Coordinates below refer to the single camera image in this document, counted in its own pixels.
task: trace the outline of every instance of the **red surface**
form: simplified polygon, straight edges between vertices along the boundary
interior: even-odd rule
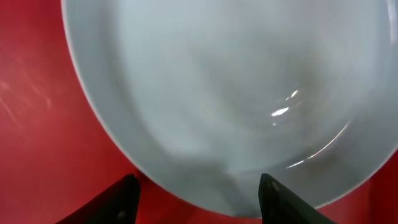
[[[375,177],[321,209],[338,223],[398,223],[396,154]],[[54,223],[137,169],[88,105],[58,0],[0,0],[0,223]],[[260,223],[217,215],[142,174],[137,223]]]

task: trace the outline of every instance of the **black object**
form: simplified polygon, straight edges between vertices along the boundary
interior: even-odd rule
[[[59,223],[132,224],[136,220],[140,192],[138,180],[129,174]],[[261,175],[259,202],[264,224],[334,223],[269,174]]]
[[[135,223],[140,193],[138,179],[126,175],[59,224]]]
[[[334,223],[269,174],[262,174],[259,201],[263,223]]]

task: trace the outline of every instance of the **white plate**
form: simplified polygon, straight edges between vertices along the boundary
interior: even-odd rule
[[[258,217],[267,172],[321,207],[396,148],[394,0],[65,0],[62,10],[105,130],[196,206]]]

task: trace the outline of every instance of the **red table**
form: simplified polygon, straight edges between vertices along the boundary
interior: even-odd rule
[[[339,223],[398,223],[397,168],[395,154],[320,211]],[[142,185],[137,223],[260,223],[196,208],[140,174],[87,103],[60,1],[0,0],[0,223],[54,223],[131,172]]]

